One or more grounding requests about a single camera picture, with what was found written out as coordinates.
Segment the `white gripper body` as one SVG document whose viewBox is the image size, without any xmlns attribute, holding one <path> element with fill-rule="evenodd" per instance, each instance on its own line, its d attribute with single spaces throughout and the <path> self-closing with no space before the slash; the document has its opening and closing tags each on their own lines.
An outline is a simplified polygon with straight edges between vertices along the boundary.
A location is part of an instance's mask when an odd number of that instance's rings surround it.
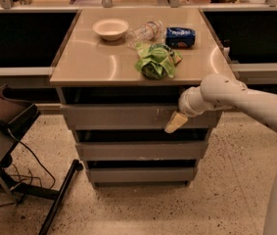
<svg viewBox="0 0 277 235">
<path fill-rule="evenodd" d="M 215 111 L 217 106 L 208 97 L 206 90 L 198 86 L 190 87 L 180 95 L 178 108 L 182 114 L 193 118 L 207 111 Z"/>
</svg>

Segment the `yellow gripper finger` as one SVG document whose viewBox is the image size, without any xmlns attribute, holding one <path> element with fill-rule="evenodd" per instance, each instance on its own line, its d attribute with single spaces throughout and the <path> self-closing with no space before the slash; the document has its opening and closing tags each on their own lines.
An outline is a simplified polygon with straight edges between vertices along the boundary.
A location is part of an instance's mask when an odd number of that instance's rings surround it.
<svg viewBox="0 0 277 235">
<path fill-rule="evenodd" d="M 173 133 L 175 130 L 180 128 L 188 120 L 188 117 L 182 113 L 174 112 L 171 115 L 169 122 L 167 123 L 164 131 L 166 133 Z"/>
</svg>

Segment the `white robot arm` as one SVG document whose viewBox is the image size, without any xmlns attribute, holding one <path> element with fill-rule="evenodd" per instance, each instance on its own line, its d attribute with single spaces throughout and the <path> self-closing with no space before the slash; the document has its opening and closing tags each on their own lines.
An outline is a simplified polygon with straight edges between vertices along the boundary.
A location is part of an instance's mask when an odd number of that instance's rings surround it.
<svg viewBox="0 0 277 235">
<path fill-rule="evenodd" d="M 206 76 L 198 87 L 185 90 L 165 127 L 172 133 L 206 111 L 236 109 L 277 132 L 277 94 L 252 90 L 239 80 L 213 73 Z M 263 235 L 277 235 L 277 174 L 272 186 L 264 222 Z"/>
</svg>

